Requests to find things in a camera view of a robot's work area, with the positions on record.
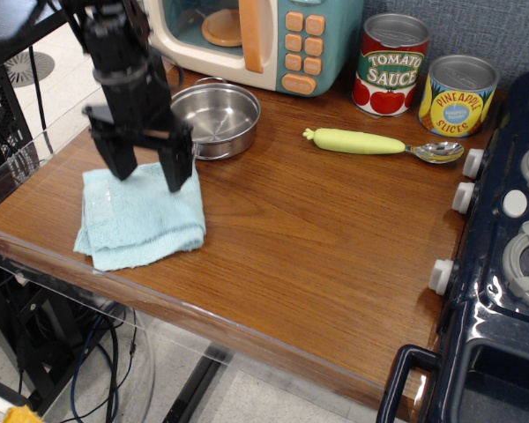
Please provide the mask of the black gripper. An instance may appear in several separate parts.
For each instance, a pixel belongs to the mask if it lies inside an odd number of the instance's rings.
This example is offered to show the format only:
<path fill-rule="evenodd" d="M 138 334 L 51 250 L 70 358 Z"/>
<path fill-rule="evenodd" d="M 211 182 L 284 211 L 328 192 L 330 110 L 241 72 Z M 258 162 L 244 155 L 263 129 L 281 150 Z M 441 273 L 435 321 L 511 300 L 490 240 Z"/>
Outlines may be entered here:
<path fill-rule="evenodd" d="M 102 89 L 105 102 L 86 107 L 85 114 L 112 175 L 124 181 L 136 169 L 134 147 L 159 150 L 168 189 L 179 191 L 192 174 L 194 144 L 189 124 L 171 110 L 166 67 L 150 65 L 141 77 Z"/>

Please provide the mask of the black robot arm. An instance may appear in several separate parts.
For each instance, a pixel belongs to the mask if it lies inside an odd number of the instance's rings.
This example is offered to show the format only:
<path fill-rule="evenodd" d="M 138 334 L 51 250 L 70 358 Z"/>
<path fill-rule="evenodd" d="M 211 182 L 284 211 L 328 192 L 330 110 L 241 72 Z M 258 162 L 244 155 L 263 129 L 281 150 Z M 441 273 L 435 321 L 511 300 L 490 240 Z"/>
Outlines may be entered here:
<path fill-rule="evenodd" d="M 191 127 L 171 110 L 161 55 L 149 43 L 147 16 L 136 1 L 0 1 L 0 59 L 16 54 L 55 28 L 45 9 L 63 14 L 84 53 L 106 104 L 84 109 L 96 148 L 123 181 L 137 167 L 137 146 L 158 153 L 168 189 L 191 177 Z"/>

